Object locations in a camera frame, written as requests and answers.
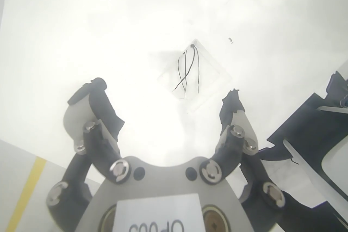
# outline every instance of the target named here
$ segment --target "gray metal plate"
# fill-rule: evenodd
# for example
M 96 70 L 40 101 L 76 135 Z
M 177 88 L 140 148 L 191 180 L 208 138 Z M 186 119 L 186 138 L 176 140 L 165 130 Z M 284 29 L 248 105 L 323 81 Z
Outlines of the gray metal plate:
M 126 157 L 125 160 L 132 167 L 129 179 L 120 185 L 105 180 L 94 195 L 76 232 L 97 232 L 103 214 L 119 200 L 190 193 L 198 193 L 202 207 L 206 205 L 219 207 L 225 213 L 232 232 L 254 231 L 226 180 L 217 185 L 208 185 L 201 179 L 199 166 L 206 160 L 205 157 L 196 157 L 187 163 L 173 167 L 152 166 L 133 156 Z M 145 169 L 145 177 L 140 181 L 136 181 L 133 177 L 137 167 Z M 189 181 L 186 178 L 185 172 L 188 167 L 196 169 L 198 176 L 195 181 Z

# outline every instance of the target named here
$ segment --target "bolt head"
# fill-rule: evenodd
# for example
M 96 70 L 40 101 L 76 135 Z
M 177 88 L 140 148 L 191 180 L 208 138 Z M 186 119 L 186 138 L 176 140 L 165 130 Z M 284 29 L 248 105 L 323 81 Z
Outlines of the bolt head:
M 266 182 L 262 187 L 263 192 L 265 192 L 272 200 L 275 201 L 279 208 L 285 206 L 285 197 L 282 191 L 273 183 Z
M 241 126 L 233 125 L 231 126 L 231 134 L 238 138 L 243 138 L 245 136 L 245 131 Z
M 214 161 L 211 160 L 204 167 L 201 168 L 202 177 L 207 180 L 209 183 L 216 184 L 222 178 L 222 172 L 220 166 Z
M 123 165 L 122 162 L 119 162 L 115 165 L 112 172 L 115 176 L 121 176 L 124 173 L 124 170 L 125 170 L 125 166 Z
M 94 121 L 88 121 L 86 122 L 84 129 L 86 132 L 90 132 L 93 128 L 95 127 L 95 122 Z
M 207 171 L 208 175 L 209 175 L 211 178 L 215 178 L 216 175 L 218 174 L 218 169 L 217 169 L 217 167 L 216 167 L 213 163 L 211 163 L 211 162 L 209 162 L 209 163 L 207 164 L 207 167 L 205 168 L 205 170 Z
M 47 195 L 46 203 L 48 206 L 54 206 L 59 203 L 59 197 L 61 196 L 64 189 L 68 187 L 68 183 L 61 181 L 52 187 Z

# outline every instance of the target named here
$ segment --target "white floor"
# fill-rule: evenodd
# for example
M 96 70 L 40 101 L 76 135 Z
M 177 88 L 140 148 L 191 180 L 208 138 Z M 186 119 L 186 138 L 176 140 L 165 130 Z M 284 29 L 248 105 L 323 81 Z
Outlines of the white floor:
M 123 156 L 160 166 L 211 156 L 221 99 L 233 88 L 260 148 L 269 146 L 347 59 L 347 11 L 348 0 L 5 0 L 0 139 L 66 167 L 74 154 L 62 125 L 66 101 L 102 77 L 126 121 Z M 190 113 L 157 78 L 194 39 L 231 82 Z M 89 177 L 102 181 L 96 171 Z

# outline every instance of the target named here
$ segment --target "hole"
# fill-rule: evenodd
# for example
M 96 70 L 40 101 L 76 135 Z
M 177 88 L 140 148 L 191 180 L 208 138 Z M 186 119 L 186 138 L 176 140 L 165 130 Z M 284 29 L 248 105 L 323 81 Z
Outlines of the hole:
M 133 177 L 135 180 L 139 181 L 145 176 L 145 169 L 143 167 L 138 167 L 134 170 Z
M 197 171 L 193 167 L 188 167 L 185 174 L 189 181 L 195 181 L 197 179 Z

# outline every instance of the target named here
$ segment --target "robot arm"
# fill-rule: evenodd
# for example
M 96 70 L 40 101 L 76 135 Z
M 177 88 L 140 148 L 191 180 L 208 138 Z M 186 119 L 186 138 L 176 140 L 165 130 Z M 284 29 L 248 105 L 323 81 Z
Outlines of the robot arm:
M 133 156 L 121 158 L 117 135 L 124 122 L 109 103 L 106 85 L 100 86 L 103 83 L 98 79 L 97 84 L 84 85 L 69 101 L 64 116 L 77 154 L 62 181 L 47 196 L 51 216 L 63 231 L 113 231 L 120 200 L 192 193 L 199 195 L 206 232 L 267 232 L 276 222 L 295 219 L 296 213 L 289 211 L 294 211 L 298 202 L 291 199 L 288 203 L 288 194 L 285 196 L 268 177 L 238 90 L 223 99 L 222 131 L 211 158 L 196 157 L 179 166 L 157 167 Z M 239 163 L 248 185 L 237 199 L 225 178 Z M 106 178 L 93 198 L 84 184 L 91 164 Z M 161 231 L 171 232 L 169 228 Z

